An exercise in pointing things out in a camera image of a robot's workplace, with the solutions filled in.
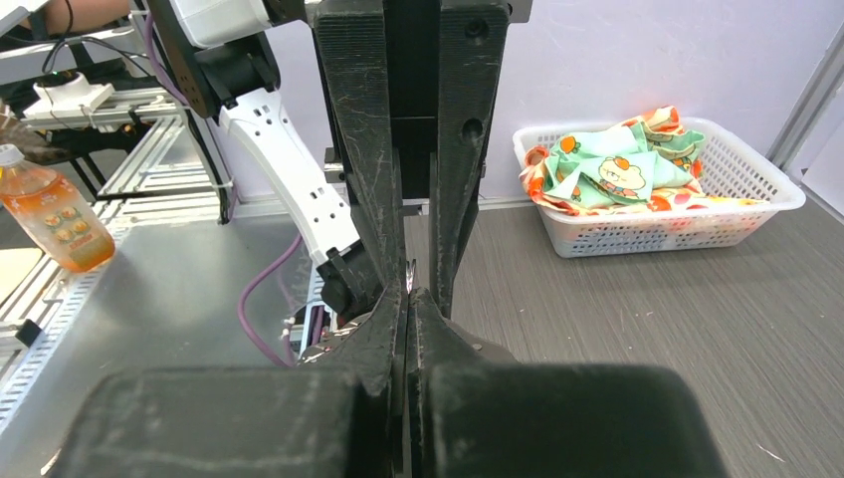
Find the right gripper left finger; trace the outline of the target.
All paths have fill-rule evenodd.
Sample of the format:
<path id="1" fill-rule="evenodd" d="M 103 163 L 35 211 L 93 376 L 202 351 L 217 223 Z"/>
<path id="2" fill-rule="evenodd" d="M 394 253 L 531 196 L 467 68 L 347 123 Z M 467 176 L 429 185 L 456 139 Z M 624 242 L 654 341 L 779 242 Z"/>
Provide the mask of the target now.
<path id="1" fill-rule="evenodd" d="M 310 363 L 125 370 L 74 419 L 53 477 L 393 477 L 405 287 Z"/>

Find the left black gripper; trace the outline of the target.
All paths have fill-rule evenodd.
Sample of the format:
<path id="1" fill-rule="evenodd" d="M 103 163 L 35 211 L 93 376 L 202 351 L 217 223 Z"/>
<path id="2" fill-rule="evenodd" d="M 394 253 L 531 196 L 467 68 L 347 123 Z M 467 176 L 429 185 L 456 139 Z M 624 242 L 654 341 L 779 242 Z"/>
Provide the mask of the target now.
<path id="1" fill-rule="evenodd" d="M 394 148 L 403 198 L 430 188 L 430 287 L 444 317 L 478 213 L 509 24 L 506 1 L 322 1 L 315 11 L 352 218 L 374 272 L 386 289 L 404 276 Z"/>

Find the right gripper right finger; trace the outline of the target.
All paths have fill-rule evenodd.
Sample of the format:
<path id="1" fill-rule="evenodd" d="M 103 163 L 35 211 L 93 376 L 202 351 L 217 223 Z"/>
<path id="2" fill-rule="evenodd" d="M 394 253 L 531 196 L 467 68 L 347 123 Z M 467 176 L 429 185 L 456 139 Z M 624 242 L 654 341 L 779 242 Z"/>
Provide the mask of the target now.
<path id="1" fill-rule="evenodd" d="M 410 466 L 416 477 L 722 477 L 699 403 L 647 364 L 522 363 L 408 306 Z"/>

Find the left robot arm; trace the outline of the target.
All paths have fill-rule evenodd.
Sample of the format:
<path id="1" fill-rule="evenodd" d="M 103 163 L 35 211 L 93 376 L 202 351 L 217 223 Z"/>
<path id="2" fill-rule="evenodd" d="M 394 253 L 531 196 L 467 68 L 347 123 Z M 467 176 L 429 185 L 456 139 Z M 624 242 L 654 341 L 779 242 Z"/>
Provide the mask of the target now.
<path id="1" fill-rule="evenodd" d="M 478 196 L 511 1 L 152 1 L 164 55 L 188 105 L 257 160 L 347 319 L 404 271 L 406 201 L 429 203 L 430 289 L 449 316 Z M 348 198 L 287 115 L 266 33 L 306 23 Z"/>

